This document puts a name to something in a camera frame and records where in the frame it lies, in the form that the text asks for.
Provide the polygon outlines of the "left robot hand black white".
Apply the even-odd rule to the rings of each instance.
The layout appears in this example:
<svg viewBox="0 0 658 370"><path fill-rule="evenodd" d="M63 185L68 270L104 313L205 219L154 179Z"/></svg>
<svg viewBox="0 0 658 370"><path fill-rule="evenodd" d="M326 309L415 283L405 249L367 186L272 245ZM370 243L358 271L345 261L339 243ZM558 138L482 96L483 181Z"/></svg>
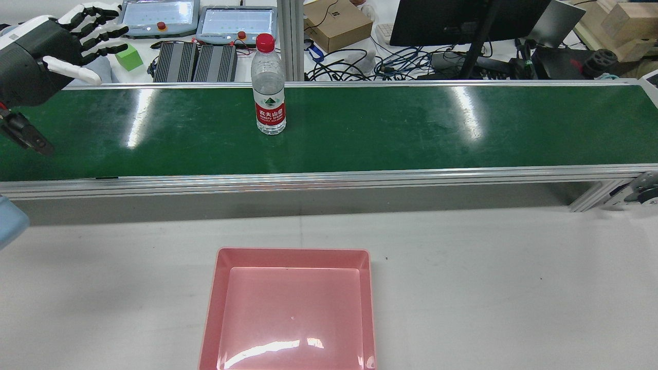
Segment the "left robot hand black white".
<svg viewBox="0 0 658 370"><path fill-rule="evenodd" d="M119 3L82 3L59 18L36 16L3 34L2 106L35 107L73 80L101 85L89 64L127 49L121 37L129 28L117 23L121 11Z"/></svg>

